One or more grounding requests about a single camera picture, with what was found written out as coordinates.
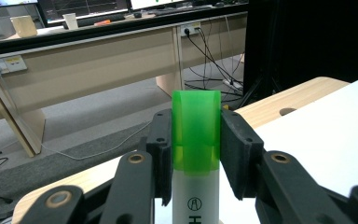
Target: computer screen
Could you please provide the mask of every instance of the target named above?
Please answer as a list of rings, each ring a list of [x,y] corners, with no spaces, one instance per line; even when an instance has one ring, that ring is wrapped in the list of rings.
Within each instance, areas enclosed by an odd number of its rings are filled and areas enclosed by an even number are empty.
[[[137,10],[141,8],[157,7],[181,2],[185,2],[185,0],[131,0],[131,8],[133,10]]]
[[[75,13],[77,19],[127,12],[126,0],[39,0],[39,13],[46,26],[61,25],[64,14]]]
[[[37,0],[0,0],[0,7],[14,7],[34,3],[37,3]]]

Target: monitor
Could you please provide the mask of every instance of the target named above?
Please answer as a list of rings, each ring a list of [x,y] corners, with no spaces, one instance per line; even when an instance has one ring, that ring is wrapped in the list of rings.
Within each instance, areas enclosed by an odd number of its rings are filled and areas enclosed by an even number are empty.
[[[316,77],[358,80],[358,1],[274,2],[248,12],[241,106]]]
[[[37,3],[37,0],[0,0],[0,7],[14,7],[35,3]]]
[[[69,13],[75,13],[79,20],[128,12],[127,0],[39,0],[37,7],[47,27],[62,25],[65,21],[62,15]]]
[[[185,0],[131,0],[131,9],[138,10],[183,2]]]

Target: power strip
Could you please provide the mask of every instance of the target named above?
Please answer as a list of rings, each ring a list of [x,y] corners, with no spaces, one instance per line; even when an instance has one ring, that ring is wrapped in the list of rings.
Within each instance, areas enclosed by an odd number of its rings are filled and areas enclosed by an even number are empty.
[[[239,91],[239,92],[243,91],[243,86],[237,81],[232,80],[232,85],[231,85],[230,81],[228,81],[227,79],[223,79],[223,83],[234,91]]]

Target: white cup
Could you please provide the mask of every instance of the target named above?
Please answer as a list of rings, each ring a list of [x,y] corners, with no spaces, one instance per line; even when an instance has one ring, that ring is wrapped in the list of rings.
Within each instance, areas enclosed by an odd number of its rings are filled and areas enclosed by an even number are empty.
[[[66,25],[68,25],[68,29],[75,30],[78,28],[75,13],[65,14],[63,15],[63,18],[66,21]]]
[[[19,37],[37,35],[36,27],[34,26],[31,16],[12,17],[10,20]]]

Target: highlighter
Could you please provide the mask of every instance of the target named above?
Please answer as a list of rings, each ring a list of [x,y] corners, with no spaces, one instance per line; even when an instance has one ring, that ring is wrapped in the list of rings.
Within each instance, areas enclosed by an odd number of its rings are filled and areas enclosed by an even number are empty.
[[[95,22],[94,26],[100,26],[100,25],[106,25],[106,24],[110,24],[110,20]]]
[[[172,94],[172,224],[219,223],[220,98]]]

